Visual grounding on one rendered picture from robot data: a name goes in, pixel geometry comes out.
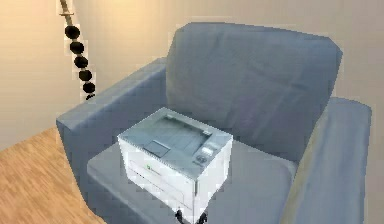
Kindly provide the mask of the white and grey printer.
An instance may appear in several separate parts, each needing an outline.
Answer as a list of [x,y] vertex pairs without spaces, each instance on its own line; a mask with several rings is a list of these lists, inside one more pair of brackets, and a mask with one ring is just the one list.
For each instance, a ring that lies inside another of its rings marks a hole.
[[118,143],[129,180],[197,224],[228,177],[233,136],[163,107]]

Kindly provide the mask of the floor lamp with black balls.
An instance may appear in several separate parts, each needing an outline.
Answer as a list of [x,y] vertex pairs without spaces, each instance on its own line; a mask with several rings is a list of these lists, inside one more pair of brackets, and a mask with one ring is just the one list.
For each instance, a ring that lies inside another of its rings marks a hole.
[[67,0],[59,0],[62,12],[60,16],[65,19],[66,26],[64,28],[65,36],[71,41],[69,50],[74,54],[74,65],[79,69],[78,77],[83,82],[82,90],[86,93],[86,100],[95,96],[96,86],[91,81],[93,78],[92,72],[88,69],[89,61],[83,55],[85,45],[78,40],[81,35],[80,29],[73,23],[72,17],[74,14],[69,10]]

